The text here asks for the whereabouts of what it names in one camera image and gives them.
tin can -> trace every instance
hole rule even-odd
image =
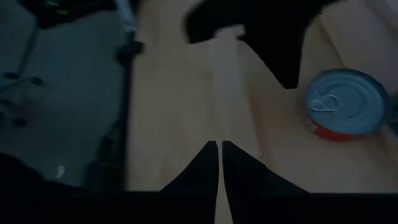
[[[373,77],[350,69],[328,70],[307,90],[306,123],[322,138],[351,141],[380,129],[388,104],[386,90]]]

wheel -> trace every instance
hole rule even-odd
[[[10,79],[10,80],[17,80],[20,78],[18,73],[10,72],[10,71],[4,72],[3,76],[4,76],[4,78]]]

can lid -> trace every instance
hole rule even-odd
[[[369,134],[386,119],[388,94],[365,73],[334,69],[312,81],[305,103],[307,113],[324,128],[342,134]]]

wooden surface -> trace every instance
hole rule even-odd
[[[139,39],[146,51],[135,62],[129,189],[161,189],[207,141],[224,139],[310,192],[398,190],[396,144],[386,144],[383,132],[330,142],[314,136],[302,114],[306,86],[329,68],[362,70],[389,93],[398,89],[394,1],[349,0],[326,9],[308,29],[297,90],[282,89],[257,55],[232,38],[234,30],[188,45],[182,19],[196,2],[144,1]]]

pull tab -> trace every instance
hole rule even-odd
[[[332,99],[335,103],[334,107],[328,107],[324,102],[328,99]],[[316,112],[335,112],[338,111],[338,108],[340,107],[340,103],[338,100],[338,97],[332,94],[327,94],[325,96],[322,96],[319,99],[312,100],[311,102],[311,107],[310,109]]]

